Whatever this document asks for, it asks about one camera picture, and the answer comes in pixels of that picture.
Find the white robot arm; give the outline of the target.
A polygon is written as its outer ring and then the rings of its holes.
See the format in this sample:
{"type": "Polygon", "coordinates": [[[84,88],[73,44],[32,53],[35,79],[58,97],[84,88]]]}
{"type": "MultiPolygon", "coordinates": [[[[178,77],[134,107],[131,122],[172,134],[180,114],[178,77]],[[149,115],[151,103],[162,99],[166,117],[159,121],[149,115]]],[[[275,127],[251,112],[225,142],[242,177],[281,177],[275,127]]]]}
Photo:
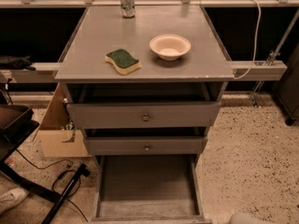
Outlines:
{"type": "Polygon", "coordinates": [[[235,213],[230,218],[230,224],[273,224],[272,222],[260,220],[245,213],[235,213]]]}

